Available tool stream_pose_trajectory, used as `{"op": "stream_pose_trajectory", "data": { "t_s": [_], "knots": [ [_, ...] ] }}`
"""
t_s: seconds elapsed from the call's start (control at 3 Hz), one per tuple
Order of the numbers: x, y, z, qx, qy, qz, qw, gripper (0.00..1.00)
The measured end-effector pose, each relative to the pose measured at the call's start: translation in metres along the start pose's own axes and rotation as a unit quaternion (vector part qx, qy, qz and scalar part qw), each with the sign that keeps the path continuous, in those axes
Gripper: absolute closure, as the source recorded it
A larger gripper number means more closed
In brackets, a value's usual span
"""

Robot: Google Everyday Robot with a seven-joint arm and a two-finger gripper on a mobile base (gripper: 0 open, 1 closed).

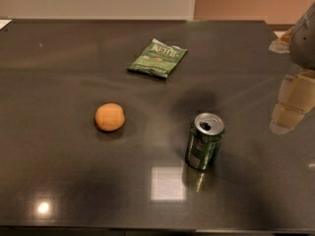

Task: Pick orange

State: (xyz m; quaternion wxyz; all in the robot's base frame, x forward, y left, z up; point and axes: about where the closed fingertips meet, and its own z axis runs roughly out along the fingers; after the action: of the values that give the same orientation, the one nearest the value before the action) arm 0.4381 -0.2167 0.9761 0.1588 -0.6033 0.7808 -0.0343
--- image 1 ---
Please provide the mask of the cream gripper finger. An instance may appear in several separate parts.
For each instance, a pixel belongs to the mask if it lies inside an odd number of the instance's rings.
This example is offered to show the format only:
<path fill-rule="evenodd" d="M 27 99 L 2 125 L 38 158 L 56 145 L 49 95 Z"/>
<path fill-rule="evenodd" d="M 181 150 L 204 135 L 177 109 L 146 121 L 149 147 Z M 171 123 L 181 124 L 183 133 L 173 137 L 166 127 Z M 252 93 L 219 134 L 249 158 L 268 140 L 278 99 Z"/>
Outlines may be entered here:
<path fill-rule="evenodd" d="M 270 44 L 269 50 L 279 54 L 288 53 L 292 36 L 292 28 L 286 31 L 277 31 L 276 36 L 278 38 Z"/>
<path fill-rule="evenodd" d="M 292 76 L 286 75 L 281 84 L 270 129 L 284 135 L 292 131 L 315 107 L 315 71 L 302 70 Z"/>

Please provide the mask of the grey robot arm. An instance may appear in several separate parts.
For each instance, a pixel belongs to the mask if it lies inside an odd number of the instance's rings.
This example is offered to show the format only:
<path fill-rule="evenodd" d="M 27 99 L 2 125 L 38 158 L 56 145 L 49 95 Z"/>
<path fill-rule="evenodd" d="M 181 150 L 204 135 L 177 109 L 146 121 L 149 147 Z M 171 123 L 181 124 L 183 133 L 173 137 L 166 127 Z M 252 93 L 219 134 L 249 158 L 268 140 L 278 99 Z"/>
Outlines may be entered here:
<path fill-rule="evenodd" d="M 288 53 L 301 68 L 296 75 L 284 77 L 272 114 L 271 131 L 284 135 L 315 107 L 315 3 L 292 28 L 271 43 L 269 50 Z"/>

